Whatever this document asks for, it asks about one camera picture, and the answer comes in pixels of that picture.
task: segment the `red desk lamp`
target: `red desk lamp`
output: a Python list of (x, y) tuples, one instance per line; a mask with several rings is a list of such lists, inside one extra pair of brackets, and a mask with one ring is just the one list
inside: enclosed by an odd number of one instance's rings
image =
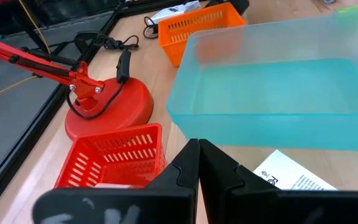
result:
[(0, 42), (0, 59), (34, 72), (43, 77), (69, 86), (77, 95), (74, 104), (68, 98), (65, 129), (70, 139), (111, 132), (117, 129), (145, 124), (153, 110), (153, 99), (147, 87), (135, 78), (129, 78), (131, 53), (123, 51), (117, 65), (117, 77), (105, 81), (88, 76), (88, 65), (79, 62), (78, 69), (71, 71), (55, 65), (64, 57), (43, 52), (15, 49)]

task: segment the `orange plastic basket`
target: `orange plastic basket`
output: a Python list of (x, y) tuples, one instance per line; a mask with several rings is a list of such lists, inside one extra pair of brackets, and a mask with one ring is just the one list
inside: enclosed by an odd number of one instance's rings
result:
[(190, 34), (245, 24), (233, 5), (226, 2), (160, 21), (158, 42), (173, 66), (179, 67)]
[(98, 183), (146, 186), (165, 168), (162, 128), (147, 124), (75, 140), (55, 188)]

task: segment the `plastic bin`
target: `plastic bin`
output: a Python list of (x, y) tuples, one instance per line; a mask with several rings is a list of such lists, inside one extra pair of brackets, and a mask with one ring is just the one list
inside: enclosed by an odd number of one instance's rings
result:
[(187, 139), (358, 151), (358, 12), (191, 35), (167, 110)]
[(222, 3), (160, 21), (158, 42), (173, 66), (179, 67), (190, 34), (199, 30), (245, 24), (231, 3)]
[(162, 128), (147, 124), (75, 140), (55, 188), (98, 183), (144, 187), (165, 168)]

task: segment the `red plastic basket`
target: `red plastic basket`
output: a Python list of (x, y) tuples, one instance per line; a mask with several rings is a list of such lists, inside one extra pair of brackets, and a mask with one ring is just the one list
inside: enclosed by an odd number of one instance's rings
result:
[(146, 124), (75, 140), (55, 188), (98, 183), (146, 186), (165, 168), (162, 128)]

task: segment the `floor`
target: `floor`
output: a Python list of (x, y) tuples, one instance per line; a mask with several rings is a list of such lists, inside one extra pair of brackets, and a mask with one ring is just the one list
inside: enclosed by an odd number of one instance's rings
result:
[[(67, 22), (42, 32), (49, 45), (71, 41), (78, 31), (100, 30), (111, 14), (112, 12), (107, 12)], [(8, 36), (3, 42), (17, 48), (36, 47), (25, 33)], [(71, 43), (59, 55), (77, 59), (80, 52)], [(0, 61), (0, 90), (30, 76), (30, 72)], [(0, 94), (0, 165), (57, 86), (57, 82), (48, 78), (35, 78)]]

